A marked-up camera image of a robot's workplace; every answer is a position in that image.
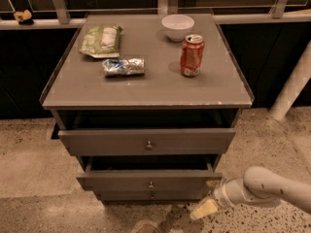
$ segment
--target floor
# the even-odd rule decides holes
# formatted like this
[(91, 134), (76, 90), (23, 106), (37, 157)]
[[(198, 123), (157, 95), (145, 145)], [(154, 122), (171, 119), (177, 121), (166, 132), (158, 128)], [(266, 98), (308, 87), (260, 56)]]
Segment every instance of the floor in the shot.
[[(82, 172), (59, 140), (52, 118), (0, 120), (0, 232), (233, 233), (311, 232), (311, 216), (282, 202), (239, 205), (193, 221), (187, 204), (103, 205), (76, 181)], [(311, 108), (291, 108), (282, 121), (267, 109), (244, 110), (217, 171), (241, 176), (264, 166), (311, 183)], [(145, 231), (140, 229), (149, 225)]]

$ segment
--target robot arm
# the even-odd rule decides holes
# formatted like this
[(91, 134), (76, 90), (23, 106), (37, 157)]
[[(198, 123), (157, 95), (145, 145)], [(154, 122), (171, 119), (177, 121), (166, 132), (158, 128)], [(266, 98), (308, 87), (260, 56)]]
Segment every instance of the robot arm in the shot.
[(218, 207), (238, 204), (276, 207), (283, 199), (311, 214), (311, 185), (285, 179), (262, 167), (251, 167), (243, 178), (222, 180), (216, 184), (212, 198), (204, 199), (191, 213), (193, 219), (210, 215)]

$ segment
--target drawer front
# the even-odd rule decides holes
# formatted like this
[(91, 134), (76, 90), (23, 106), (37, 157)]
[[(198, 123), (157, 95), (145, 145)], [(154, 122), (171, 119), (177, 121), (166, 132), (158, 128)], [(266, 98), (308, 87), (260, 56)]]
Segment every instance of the drawer front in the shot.
[(103, 201), (200, 200), (209, 191), (206, 182), (219, 178), (200, 170), (90, 171), (77, 177)]
[(62, 130), (71, 155), (160, 155), (225, 153), (234, 129)]

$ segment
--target green chip bag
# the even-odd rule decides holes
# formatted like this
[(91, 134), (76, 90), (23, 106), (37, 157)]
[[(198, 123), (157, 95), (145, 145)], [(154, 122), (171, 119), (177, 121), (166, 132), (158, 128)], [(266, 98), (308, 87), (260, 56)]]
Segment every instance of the green chip bag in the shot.
[(120, 26), (95, 26), (85, 34), (80, 52), (94, 58), (120, 57)]

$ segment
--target can lid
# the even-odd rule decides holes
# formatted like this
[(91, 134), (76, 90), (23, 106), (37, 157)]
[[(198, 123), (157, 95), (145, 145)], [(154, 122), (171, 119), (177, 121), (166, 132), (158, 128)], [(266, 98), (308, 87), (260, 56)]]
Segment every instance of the can lid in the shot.
[(193, 43), (193, 44), (198, 44), (203, 42), (203, 36), (201, 35), (196, 35), (196, 34), (190, 34), (188, 36), (186, 36), (186, 41), (189, 43)]

